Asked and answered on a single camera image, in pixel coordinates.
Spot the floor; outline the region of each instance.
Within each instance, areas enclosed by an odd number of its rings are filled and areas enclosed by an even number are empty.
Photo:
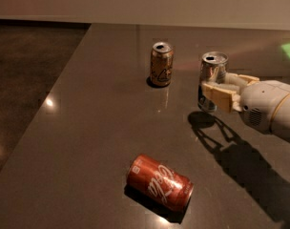
[[[0,21],[0,172],[88,27]]]

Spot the beige wall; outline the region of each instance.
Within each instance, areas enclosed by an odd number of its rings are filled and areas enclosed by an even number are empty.
[[[290,30],[290,0],[0,0],[0,18]]]

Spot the can lid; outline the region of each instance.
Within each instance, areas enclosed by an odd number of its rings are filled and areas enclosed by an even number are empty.
[[[166,52],[170,52],[173,49],[173,47],[171,44],[167,42],[157,42],[157,43],[154,43],[153,49],[156,52],[166,53]]]
[[[209,64],[217,65],[228,61],[228,56],[222,52],[207,52],[202,56],[202,60]]]

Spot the red can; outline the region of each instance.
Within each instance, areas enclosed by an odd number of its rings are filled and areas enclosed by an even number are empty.
[[[145,155],[131,165],[127,184],[176,212],[185,210],[194,188],[189,178]]]

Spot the soda can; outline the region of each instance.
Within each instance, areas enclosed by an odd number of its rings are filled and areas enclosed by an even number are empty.
[[[202,81],[223,83],[226,75],[228,56],[222,52],[207,52],[202,55],[198,84],[198,107],[204,112],[214,112],[217,106],[207,99],[202,92]]]
[[[171,44],[157,42],[151,53],[150,80],[158,87],[166,87],[171,83],[174,51]]]
[[[194,188],[189,178],[145,155],[131,165],[127,185],[175,212],[185,211]]]

